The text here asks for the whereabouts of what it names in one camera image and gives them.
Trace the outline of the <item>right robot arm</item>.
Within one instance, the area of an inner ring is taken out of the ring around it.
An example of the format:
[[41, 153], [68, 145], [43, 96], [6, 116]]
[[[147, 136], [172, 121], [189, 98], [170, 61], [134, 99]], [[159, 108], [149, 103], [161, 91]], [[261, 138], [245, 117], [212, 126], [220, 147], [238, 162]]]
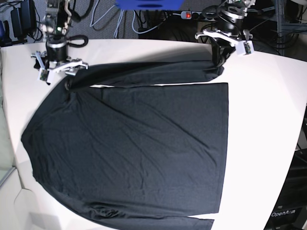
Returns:
[[34, 68], [38, 79], [50, 85], [60, 72], [75, 76], [80, 69], [88, 69], [81, 59], [72, 59], [68, 48], [82, 48], [88, 44], [88, 37], [75, 35], [68, 37], [71, 22], [80, 22], [81, 17], [70, 7], [69, 0], [48, 0], [45, 16], [40, 25], [46, 50], [31, 54], [35, 58]]

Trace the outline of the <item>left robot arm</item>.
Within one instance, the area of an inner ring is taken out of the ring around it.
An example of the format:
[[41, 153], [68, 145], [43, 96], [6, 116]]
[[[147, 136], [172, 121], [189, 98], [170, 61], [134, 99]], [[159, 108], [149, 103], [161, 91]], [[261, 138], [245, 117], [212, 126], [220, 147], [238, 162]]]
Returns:
[[212, 60], [216, 67], [222, 66], [233, 52], [239, 56], [254, 53], [253, 35], [243, 29], [243, 20], [254, 0], [224, 0], [218, 6], [207, 7], [202, 11], [206, 19], [216, 19], [211, 28], [203, 27], [195, 34], [198, 40], [206, 37], [212, 47]]

